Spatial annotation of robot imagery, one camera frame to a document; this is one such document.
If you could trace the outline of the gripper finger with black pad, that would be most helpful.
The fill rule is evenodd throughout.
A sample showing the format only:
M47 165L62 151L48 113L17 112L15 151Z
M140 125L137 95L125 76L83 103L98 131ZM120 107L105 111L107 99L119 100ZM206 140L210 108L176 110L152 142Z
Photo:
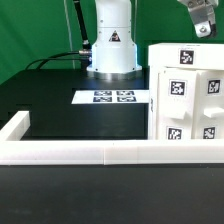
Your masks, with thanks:
M186 6L198 38L211 38L217 34L215 8L217 0L177 0Z

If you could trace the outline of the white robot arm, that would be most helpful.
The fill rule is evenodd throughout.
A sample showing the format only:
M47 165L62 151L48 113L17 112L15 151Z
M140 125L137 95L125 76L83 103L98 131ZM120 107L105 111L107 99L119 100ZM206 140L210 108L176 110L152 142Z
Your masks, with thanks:
M219 0L177 0L185 5L199 38L216 34L214 8ZM95 0L97 39L91 49L89 77L127 80L141 74L137 45L131 37L131 1Z

